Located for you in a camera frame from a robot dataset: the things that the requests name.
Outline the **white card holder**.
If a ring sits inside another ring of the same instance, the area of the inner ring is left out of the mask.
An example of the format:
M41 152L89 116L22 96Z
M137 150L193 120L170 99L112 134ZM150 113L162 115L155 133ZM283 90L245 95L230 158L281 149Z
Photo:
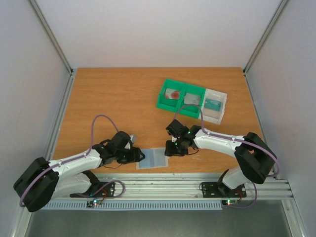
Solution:
M151 169L168 167L168 157L165 156L165 148L143 149L145 159L136 163L136 169Z

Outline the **white red floral card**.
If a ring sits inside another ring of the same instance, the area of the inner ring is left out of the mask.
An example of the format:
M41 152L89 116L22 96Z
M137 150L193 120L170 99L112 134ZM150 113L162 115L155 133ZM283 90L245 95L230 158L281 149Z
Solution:
M199 95L186 93L184 96L184 104L195 104L198 105L200 103L201 97Z

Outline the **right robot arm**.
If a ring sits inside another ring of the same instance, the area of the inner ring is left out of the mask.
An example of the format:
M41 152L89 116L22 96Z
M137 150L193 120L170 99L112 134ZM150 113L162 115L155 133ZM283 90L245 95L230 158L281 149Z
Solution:
M226 170L213 186L220 197L228 197L236 188L252 182L263 184L277 158L272 150L255 133L233 136L210 131L203 125L187 128L173 120L166 128L172 139L166 141L165 155L187 156L188 148L212 150L229 155L237 160L238 166Z

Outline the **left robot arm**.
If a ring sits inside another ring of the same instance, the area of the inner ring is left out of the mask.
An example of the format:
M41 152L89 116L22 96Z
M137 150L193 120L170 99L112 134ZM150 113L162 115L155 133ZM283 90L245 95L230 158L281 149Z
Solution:
M122 165L144 160L144 153L133 144L134 136L119 131L80 154L51 161L35 159L13 185L21 207L35 212L62 196L113 198L114 182L99 181L92 170L113 161Z

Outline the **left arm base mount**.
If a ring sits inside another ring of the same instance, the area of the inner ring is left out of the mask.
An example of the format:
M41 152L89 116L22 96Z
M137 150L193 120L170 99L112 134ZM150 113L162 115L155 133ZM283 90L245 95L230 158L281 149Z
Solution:
M100 182L92 184L84 193L70 194L71 198L100 198L103 196L112 198L115 194L115 182Z

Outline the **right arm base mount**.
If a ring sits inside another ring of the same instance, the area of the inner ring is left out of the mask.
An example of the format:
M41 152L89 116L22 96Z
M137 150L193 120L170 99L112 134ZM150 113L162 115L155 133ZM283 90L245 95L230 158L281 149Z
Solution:
M244 185L239 185L235 189L230 189L217 182L202 182L199 185L203 198L245 198L247 197Z

